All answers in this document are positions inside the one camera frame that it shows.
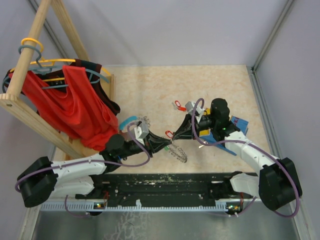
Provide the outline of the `steel key ring disc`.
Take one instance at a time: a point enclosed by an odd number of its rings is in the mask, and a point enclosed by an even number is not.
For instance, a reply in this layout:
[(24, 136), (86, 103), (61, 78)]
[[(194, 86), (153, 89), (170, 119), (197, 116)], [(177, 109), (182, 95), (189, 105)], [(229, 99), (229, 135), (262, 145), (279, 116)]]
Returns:
[(183, 164), (188, 161), (187, 154), (180, 146), (171, 144), (168, 146), (168, 152)]

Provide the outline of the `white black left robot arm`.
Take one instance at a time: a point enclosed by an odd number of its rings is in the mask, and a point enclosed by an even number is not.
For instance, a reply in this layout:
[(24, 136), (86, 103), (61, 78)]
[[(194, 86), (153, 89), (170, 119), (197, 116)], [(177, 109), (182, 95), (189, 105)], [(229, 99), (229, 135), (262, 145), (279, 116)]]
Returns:
[(48, 157), (38, 158), (30, 165), (15, 183), (15, 190), (21, 193), (25, 207), (41, 205), (49, 198), (67, 195), (90, 195), (97, 199), (103, 195), (104, 186), (94, 181), (123, 167), (122, 160), (145, 153), (146, 161), (134, 167), (146, 165), (153, 154), (171, 144), (171, 140), (148, 133), (144, 138), (132, 137), (126, 141), (120, 134), (113, 135), (105, 149), (94, 155), (69, 161), (50, 161)]

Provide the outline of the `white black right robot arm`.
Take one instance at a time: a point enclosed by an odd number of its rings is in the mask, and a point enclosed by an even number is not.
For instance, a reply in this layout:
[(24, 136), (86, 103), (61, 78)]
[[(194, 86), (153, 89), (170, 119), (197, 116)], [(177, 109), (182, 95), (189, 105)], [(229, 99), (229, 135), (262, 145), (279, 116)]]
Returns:
[(252, 141), (230, 118), (228, 103), (223, 98), (212, 100), (210, 109), (204, 107), (204, 100), (185, 104), (186, 116), (173, 134), (174, 140), (193, 139), (205, 146), (221, 145), (235, 153), (256, 173), (236, 173), (223, 185), (223, 192), (229, 198), (246, 193), (260, 198), (271, 211), (276, 211), (295, 201), (300, 206), (302, 188), (293, 161), (273, 156)]

